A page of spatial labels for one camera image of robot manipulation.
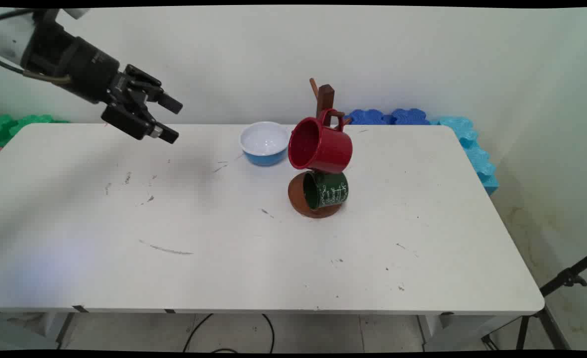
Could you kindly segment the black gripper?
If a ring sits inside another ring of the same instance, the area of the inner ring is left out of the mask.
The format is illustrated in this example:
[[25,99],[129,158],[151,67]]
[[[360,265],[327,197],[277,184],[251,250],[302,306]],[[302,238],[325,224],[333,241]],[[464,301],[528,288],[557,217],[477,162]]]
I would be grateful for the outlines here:
[[175,143],[179,132],[157,121],[147,103],[157,103],[176,115],[184,105],[164,91],[159,79],[132,64],[125,66],[126,88],[140,100],[119,101],[111,90],[119,66],[115,58],[54,21],[34,23],[22,55],[26,77],[59,86],[92,104],[107,104],[101,114],[107,124],[136,140],[150,136]]

